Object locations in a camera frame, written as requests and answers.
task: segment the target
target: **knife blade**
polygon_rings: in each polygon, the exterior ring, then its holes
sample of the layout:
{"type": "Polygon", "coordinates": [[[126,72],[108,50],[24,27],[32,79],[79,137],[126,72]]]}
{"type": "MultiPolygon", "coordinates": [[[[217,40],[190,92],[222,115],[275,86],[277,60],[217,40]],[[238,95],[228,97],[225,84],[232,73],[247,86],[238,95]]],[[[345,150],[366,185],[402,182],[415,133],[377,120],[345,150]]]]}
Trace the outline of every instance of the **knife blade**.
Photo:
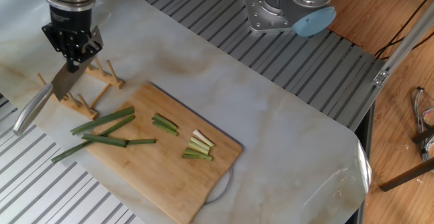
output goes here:
{"type": "Polygon", "coordinates": [[[19,136],[28,128],[53,93],[59,101],[62,100],[93,59],[94,56],[81,63],[79,69],[74,73],[68,71],[68,64],[65,63],[53,81],[39,91],[21,111],[14,124],[14,133],[19,136]]]}
{"type": "Polygon", "coordinates": [[[69,72],[67,63],[65,63],[65,65],[59,70],[52,81],[53,93],[59,101],[61,101],[69,90],[71,90],[93,59],[94,56],[88,58],[85,62],[82,62],[79,65],[79,69],[74,73],[69,72]]]}

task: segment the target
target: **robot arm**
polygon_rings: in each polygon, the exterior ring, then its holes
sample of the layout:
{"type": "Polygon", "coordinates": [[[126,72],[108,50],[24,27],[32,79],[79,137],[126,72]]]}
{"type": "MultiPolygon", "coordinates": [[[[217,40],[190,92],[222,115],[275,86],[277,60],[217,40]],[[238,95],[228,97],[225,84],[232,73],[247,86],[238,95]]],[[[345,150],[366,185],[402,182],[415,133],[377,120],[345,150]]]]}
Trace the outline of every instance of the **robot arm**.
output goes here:
{"type": "Polygon", "coordinates": [[[42,27],[53,48],[61,52],[74,73],[79,64],[102,49],[99,32],[90,31],[92,7],[96,0],[46,0],[51,22],[42,27]]]}

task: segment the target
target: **metal frame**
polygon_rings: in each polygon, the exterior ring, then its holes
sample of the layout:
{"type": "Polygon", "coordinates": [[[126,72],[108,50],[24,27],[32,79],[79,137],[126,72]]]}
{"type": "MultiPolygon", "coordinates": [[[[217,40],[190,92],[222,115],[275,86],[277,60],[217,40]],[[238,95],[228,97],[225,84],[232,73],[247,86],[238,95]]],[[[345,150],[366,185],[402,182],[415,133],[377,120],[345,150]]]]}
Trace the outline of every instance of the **metal frame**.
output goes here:
{"type": "Polygon", "coordinates": [[[414,25],[408,35],[402,40],[399,47],[393,52],[389,60],[384,64],[381,70],[375,76],[372,84],[383,87],[390,74],[398,67],[404,58],[412,51],[412,48],[418,43],[427,31],[434,25],[434,3],[427,9],[420,20],[414,25]]]}

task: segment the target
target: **wooden cutting board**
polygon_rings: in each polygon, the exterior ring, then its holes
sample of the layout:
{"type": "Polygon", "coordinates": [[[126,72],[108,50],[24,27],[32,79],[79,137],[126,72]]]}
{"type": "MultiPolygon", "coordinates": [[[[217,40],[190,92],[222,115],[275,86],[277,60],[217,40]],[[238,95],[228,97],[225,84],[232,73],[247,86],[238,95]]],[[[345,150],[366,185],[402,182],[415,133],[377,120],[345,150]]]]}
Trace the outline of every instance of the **wooden cutting board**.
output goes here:
{"type": "MultiPolygon", "coordinates": [[[[156,138],[157,143],[126,148],[94,143],[87,150],[177,223],[190,223],[215,184],[241,154],[240,144],[150,83],[139,88],[119,109],[129,106],[134,107],[136,118],[110,136],[129,140],[156,138]],[[154,113],[174,122],[179,135],[153,126],[154,113]],[[181,158],[196,129],[215,143],[210,151],[214,157],[211,162],[181,158]]],[[[100,133],[118,121],[92,133],[100,133]]]]}

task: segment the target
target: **black cable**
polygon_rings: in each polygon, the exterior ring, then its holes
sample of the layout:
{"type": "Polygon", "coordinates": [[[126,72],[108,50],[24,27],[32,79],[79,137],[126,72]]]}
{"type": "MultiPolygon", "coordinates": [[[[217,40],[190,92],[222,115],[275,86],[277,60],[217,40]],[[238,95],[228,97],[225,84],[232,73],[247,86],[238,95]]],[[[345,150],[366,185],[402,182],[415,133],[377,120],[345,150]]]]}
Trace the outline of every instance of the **black cable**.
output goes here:
{"type": "Polygon", "coordinates": [[[430,38],[432,38],[434,36],[434,31],[431,33],[431,34],[429,34],[429,36],[427,37],[427,38],[425,38],[425,39],[423,39],[420,43],[417,43],[413,48],[412,48],[412,50],[415,50],[416,48],[419,48],[422,44],[424,44],[426,41],[428,41],[430,38]]]}
{"type": "Polygon", "coordinates": [[[407,22],[400,28],[400,30],[395,34],[395,36],[390,40],[390,42],[385,45],[383,48],[381,48],[380,50],[377,51],[376,53],[376,59],[379,59],[381,54],[384,53],[384,51],[386,51],[386,49],[392,45],[395,45],[396,43],[399,43],[400,41],[403,40],[403,38],[401,38],[400,40],[396,41],[395,43],[393,43],[393,40],[395,40],[395,38],[397,38],[399,36],[399,34],[407,27],[407,25],[410,23],[410,21],[415,17],[415,15],[419,12],[419,10],[423,7],[423,5],[427,2],[428,0],[424,0],[417,8],[416,10],[413,12],[413,14],[410,16],[410,18],[407,20],[407,22]]]}

